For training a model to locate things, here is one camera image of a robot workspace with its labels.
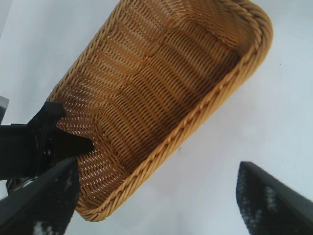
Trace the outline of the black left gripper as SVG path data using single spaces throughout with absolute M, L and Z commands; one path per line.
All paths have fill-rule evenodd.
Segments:
M 90 138 L 55 129 L 64 117 L 66 112 L 61 103 L 45 102 L 27 125 L 2 125 L 0 179 L 35 177 L 48 170 L 51 161 L 60 162 L 92 152 L 94 144 Z M 52 132 L 53 149 L 49 137 Z

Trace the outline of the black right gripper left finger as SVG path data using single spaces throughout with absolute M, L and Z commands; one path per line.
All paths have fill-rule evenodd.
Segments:
M 78 203 L 80 190 L 75 159 L 56 164 L 35 182 L 0 202 L 2 235 L 63 235 Z

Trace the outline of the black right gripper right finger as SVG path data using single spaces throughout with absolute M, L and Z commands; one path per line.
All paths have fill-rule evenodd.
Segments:
M 251 235 L 311 235 L 313 203 L 252 162 L 240 162 L 236 200 Z

